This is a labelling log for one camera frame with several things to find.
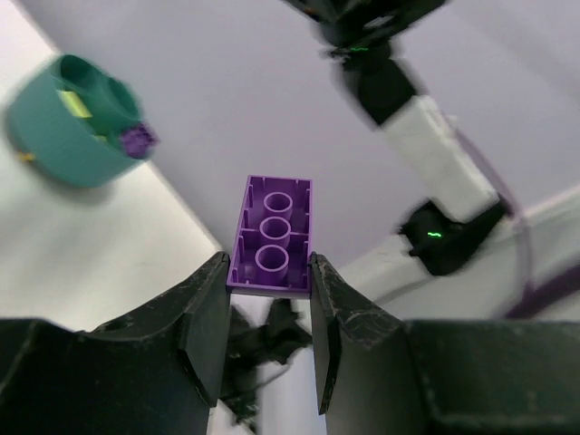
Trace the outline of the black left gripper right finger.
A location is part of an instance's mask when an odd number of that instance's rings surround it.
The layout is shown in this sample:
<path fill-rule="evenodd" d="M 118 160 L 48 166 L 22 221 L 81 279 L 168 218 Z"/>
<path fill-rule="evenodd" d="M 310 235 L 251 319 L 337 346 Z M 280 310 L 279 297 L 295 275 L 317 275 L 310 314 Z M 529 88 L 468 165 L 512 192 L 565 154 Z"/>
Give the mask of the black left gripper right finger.
<path fill-rule="evenodd" d="M 576 434 L 579 326 L 402 321 L 312 254 L 318 408 L 331 434 Z"/>

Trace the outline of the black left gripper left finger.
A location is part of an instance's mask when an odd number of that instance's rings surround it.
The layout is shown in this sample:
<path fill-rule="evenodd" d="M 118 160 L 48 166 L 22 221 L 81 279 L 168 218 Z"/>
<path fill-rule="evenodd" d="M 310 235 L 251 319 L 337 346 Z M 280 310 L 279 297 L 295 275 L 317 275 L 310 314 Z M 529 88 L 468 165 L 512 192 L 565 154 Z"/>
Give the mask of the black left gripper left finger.
<path fill-rule="evenodd" d="M 91 332 L 1 323 L 4 434 L 203 434 L 229 327 L 229 258 Z"/>

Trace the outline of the lilac arched lego brick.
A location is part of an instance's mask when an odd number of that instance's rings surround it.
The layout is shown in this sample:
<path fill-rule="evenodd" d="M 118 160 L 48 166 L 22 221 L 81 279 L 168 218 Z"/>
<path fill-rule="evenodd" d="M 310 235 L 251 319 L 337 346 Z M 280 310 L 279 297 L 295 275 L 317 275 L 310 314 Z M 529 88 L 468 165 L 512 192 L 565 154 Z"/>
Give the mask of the lilac arched lego brick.
<path fill-rule="evenodd" d="M 310 179 L 247 178 L 227 275 L 232 293 L 310 297 L 312 195 Z"/>

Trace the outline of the lime curved lego brick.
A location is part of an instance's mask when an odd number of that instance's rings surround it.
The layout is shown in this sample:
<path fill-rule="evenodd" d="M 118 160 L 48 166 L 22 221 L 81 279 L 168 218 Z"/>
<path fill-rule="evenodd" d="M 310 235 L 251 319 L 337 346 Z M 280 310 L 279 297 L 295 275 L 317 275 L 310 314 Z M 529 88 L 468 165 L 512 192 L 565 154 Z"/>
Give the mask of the lime curved lego brick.
<path fill-rule="evenodd" d="M 59 90 L 57 93 L 63 105 L 73 117 L 79 119 L 90 119 L 92 117 L 91 112 L 76 92 Z"/>

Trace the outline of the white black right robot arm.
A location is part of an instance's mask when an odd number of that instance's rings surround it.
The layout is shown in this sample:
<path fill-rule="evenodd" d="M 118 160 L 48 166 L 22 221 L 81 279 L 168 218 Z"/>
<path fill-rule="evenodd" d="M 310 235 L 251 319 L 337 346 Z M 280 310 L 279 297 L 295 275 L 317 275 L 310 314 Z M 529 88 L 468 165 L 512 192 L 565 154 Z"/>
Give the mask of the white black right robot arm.
<path fill-rule="evenodd" d="M 508 213 L 438 104 L 413 78 L 392 40 L 441 1 L 291 1 L 316 24 L 344 89 L 430 195 L 401 224 L 409 256 L 432 276 L 460 270 Z"/>

